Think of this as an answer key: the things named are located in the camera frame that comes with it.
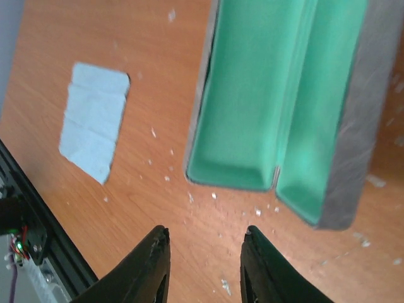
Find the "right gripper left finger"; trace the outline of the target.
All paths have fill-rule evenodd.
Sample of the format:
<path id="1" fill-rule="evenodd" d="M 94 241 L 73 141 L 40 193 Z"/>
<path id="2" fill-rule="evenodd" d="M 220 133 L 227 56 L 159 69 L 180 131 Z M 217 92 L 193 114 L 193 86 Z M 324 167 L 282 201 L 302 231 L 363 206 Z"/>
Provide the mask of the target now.
<path id="1" fill-rule="evenodd" d="M 170 236 L 154 227 L 113 269 L 73 302 L 167 302 Z"/>

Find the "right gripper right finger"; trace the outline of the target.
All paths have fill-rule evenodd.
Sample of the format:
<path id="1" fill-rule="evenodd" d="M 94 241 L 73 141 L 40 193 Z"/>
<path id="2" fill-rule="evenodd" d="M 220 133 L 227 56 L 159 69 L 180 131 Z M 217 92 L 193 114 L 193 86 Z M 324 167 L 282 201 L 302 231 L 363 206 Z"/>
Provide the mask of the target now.
<path id="1" fill-rule="evenodd" d="M 255 225 L 241 248 L 243 302 L 331 302 L 306 280 Z"/>

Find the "light blue cleaning cloth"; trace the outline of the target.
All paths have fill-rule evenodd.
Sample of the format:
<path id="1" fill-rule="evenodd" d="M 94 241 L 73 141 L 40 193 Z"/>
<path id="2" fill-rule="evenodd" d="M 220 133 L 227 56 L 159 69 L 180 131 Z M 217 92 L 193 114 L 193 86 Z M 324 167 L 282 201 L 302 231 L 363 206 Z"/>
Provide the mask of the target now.
<path id="1" fill-rule="evenodd" d="M 127 73 L 77 62 L 64 111 L 60 154 L 105 184 L 130 88 Z"/>

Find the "grey glasses case green lining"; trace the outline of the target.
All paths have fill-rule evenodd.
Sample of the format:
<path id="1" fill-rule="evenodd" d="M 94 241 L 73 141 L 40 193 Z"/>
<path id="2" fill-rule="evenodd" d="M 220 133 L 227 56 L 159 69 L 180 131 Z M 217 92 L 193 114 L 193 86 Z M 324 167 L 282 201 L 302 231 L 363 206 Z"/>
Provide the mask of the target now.
<path id="1" fill-rule="evenodd" d="M 349 228 L 402 27 L 402 1 L 213 1 L 186 179 L 274 191 L 314 228 Z"/>

